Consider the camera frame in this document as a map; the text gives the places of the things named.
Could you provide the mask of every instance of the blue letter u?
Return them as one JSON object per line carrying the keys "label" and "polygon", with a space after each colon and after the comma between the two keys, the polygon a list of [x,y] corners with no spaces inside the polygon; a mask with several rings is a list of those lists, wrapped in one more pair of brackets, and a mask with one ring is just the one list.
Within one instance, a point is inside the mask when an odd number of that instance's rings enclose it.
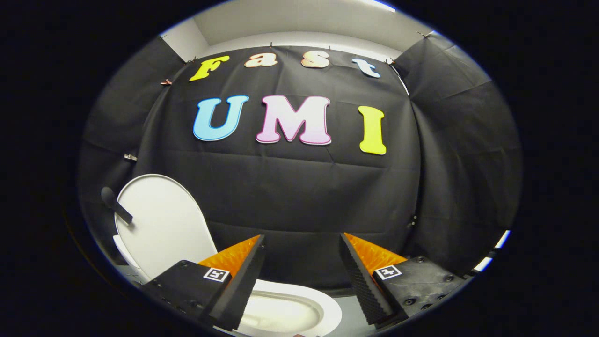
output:
{"label": "blue letter u", "polygon": [[214,108],[220,103],[220,98],[209,98],[198,103],[198,114],[193,123],[193,134],[195,137],[212,142],[229,137],[235,131],[239,124],[241,116],[241,106],[250,98],[248,96],[231,96],[227,99],[229,103],[229,113],[225,123],[218,128],[210,126],[210,120],[214,113]]}

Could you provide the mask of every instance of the orange foam pad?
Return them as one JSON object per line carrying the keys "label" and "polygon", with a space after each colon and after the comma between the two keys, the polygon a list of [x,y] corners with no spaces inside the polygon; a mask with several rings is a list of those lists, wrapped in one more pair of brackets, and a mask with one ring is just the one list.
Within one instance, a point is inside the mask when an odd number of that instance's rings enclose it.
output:
{"label": "orange foam pad", "polygon": [[228,270],[231,273],[231,277],[235,278],[235,274],[239,271],[239,268],[246,260],[250,250],[254,247],[254,244],[258,240],[260,235],[256,235],[247,240],[241,241],[240,243],[230,246],[218,252],[215,255],[200,262],[202,266]]}
{"label": "orange foam pad", "polygon": [[366,267],[370,276],[372,276],[374,271],[378,268],[407,261],[405,257],[397,255],[394,252],[388,251],[387,249],[364,239],[360,239],[357,236],[347,233],[343,234],[349,239],[349,242],[352,244],[353,249],[358,253],[360,260],[362,260],[362,264]]}

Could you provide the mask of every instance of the black cloth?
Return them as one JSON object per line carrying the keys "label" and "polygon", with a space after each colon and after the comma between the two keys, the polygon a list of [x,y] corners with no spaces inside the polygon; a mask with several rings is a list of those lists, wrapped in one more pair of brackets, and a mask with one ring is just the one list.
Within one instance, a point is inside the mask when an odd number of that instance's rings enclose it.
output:
{"label": "black cloth", "polygon": [[[162,56],[156,49],[142,50],[139,55],[152,54],[168,66],[141,76],[148,56],[129,60],[98,99],[84,134],[80,199],[92,233],[122,263],[101,187],[117,192],[133,177],[159,173],[193,195],[218,250],[266,234],[261,279],[322,290],[348,287],[338,256],[338,235],[344,231],[393,252],[422,252],[456,273],[470,270],[511,222],[520,183],[519,143],[507,106],[482,70],[473,68],[473,61],[463,61],[464,66],[430,60],[427,50],[443,55],[430,44],[424,40],[395,60],[411,97],[389,65],[335,50],[256,47],[184,67],[172,50]],[[331,64],[303,67],[302,56],[310,50],[326,51]],[[278,63],[244,66],[259,53],[275,53]],[[202,61],[225,55],[230,59],[208,77],[189,81]],[[365,75],[352,59],[368,61],[381,77]],[[474,77],[463,84],[458,75],[465,69]],[[161,86],[165,78],[173,85]],[[236,130],[215,142],[197,139],[198,103],[222,100],[211,119],[211,126],[219,127],[228,114],[226,99],[235,95],[249,96]],[[265,118],[262,99],[269,95],[284,95],[294,110],[307,97],[327,97],[332,142],[302,143],[304,127],[287,142],[279,126],[277,143],[257,142]],[[386,154],[360,150],[359,106],[385,114]],[[125,160],[124,154],[138,161]],[[414,215],[419,217],[411,229],[407,224]]]}
{"label": "black cloth", "polygon": [[436,32],[392,65],[410,93],[422,153],[418,222],[403,253],[463,275],[518,208],[522,149],[513,116],[489,76]]}

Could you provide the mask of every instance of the ceiling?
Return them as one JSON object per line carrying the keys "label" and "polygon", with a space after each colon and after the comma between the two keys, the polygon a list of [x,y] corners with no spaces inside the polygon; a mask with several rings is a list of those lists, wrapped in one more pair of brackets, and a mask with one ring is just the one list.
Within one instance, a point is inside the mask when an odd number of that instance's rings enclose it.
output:
{"label": "ceiling", "polygon": [[347,35],[404,52],[433,29],[368,0],[231,0],[193,16],[209,45],[273,32]]}

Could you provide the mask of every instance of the toilet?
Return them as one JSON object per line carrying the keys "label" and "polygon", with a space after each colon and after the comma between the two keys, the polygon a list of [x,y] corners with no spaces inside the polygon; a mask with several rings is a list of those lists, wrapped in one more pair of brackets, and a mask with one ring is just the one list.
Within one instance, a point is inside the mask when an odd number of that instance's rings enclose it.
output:
{"label": "toilet", "polygon": [[[133,216],[116,214],[114,243],[145,284],[180,260],[200,262],[217,253],[204,216],[189,192],[161,174],[128,182],[117,201]],[[321,291],[256,280],[237,334],[260,337],[325,336],[341,321],[341,308]]]}

